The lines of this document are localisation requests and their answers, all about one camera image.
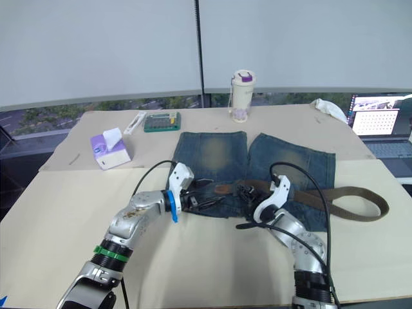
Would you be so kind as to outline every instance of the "laptop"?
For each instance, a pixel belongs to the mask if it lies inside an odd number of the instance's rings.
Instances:
[[[395,177],[412,177],[412,94],[353,95],[348,124]]]

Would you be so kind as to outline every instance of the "white water bottle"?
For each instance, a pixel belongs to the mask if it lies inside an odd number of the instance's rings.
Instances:
[[[232,109],[229,109],[233,121],[245,122],[247,120],[255,83],[256,76],[254,72],[250,70],[239,70],[234,72],[230,88]]]

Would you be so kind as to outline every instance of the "purple tissue box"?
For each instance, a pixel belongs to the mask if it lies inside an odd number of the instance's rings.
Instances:
[[[123,140],[120,140],[112,150],[108,150],[103,134],[93,136],[90,142],[93,156],[101,169],[111,169],[131,160]]]

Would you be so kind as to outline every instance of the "jeans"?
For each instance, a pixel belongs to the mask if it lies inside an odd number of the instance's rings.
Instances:
[[[238,180],[257,179],[270,181],[272,163],[286,161],[307,170],[322,189],[333,188],[335,181],[335,155],[294,145],[261,133],[247,154],[245,132],[188,133],[180,135],[173,160],[189,166],[196,179],[210,178],[214,183],[198,191],[198,198],[215,196],[216,185]],[[299,171],[287,166],[276,166],[277,174],[288,176],[292,186],[288,201],[283,206],[311,231],[325,231],[324,212],[293,201],[295,190],[314,189],[313,184]],[[248,217],[247,205],[236,194],[226,195],[219,204],[196,214],[218,218]]]

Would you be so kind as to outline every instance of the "laptop screen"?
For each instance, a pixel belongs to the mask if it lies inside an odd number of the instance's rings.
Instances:
[[[412,95],[353,95],[348,124],[362,137],[409,137]]]

